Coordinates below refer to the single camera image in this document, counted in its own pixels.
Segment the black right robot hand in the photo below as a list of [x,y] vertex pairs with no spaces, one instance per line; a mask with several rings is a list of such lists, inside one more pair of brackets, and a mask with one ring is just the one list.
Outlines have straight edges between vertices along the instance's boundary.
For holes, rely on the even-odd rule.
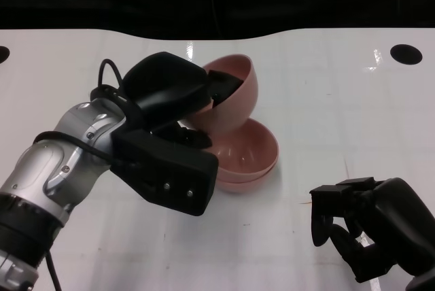
[[358,283],[396,264],[413,277],[407,290],[434,289],[434,216],[403,179],[346,179],[310,195],[314,246],[331,240]]

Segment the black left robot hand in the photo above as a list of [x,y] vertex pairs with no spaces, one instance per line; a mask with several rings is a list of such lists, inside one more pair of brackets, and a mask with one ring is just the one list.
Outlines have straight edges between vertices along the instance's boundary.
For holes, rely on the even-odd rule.
[[125,95],[144,115],[143,128],[167,141],[196,149],[212,146],[208,134],[180,126],[180,120],[211,105],[216,107],[243,83],[223,71],[202,67],[168,52],[137,63],[122,80]]

